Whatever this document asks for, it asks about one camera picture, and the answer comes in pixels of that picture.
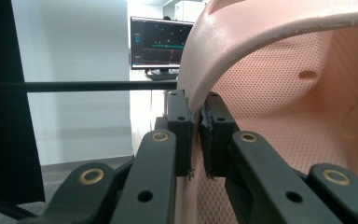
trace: monitor stand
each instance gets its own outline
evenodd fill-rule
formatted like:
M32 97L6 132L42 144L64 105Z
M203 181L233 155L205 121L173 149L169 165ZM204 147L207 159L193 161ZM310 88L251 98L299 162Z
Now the monitor stand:
M176 79L178 77L178 73L173 72L172 70L169 69L157 69L149 73L146 73L146 76L154 81L171 80L171 79Z

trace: pink foam padding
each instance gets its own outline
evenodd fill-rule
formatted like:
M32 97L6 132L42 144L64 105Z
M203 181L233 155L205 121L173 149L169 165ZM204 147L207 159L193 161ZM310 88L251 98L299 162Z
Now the pink foam padding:
M196 121L209 91L221 94L242 130L304 173L331 162L358 174L358 1L211 1L186 42L178 89ZM236 223L224 178L205 177L194 139L195 178L178 185L182 223Z

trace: black rod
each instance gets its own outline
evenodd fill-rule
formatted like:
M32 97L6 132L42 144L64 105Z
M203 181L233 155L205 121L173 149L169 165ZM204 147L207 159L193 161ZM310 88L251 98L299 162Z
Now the black rod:
M93 81L0 83L0 92L175 90L176 81Z
M3 200L0 200L0 213L16 220L26 217L37 217L37 215L31 212Z

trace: gray floor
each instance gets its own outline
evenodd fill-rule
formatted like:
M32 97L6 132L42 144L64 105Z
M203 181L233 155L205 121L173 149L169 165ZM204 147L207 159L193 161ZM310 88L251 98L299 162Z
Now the gray floor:
M112 168L116 169L118 166L122 165L126 161L129 161L131 157L121 157L121 158L112 158L112 159L104 159L98 160L99 162L103 162L108 164ZM42 176L45 186L45 196L46 203L27 203L20 204L19 207L26 209L32 213L37 215L43 214L48 202L50 202L54 193L61 185L61 183L65 180L65 178L73 171L76 167L86 164L90 161L77 161L70 162L66 164L57 164L57 165L49 165L42 166ZM6 217L0 214L0 224L15 224L17 220L14 220L10 217Z

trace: computer monitor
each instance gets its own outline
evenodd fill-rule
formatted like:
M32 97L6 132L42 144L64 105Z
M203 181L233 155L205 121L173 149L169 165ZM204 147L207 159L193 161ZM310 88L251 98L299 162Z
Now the computer monitor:
M193 24L131 17L131 69L178 69Z

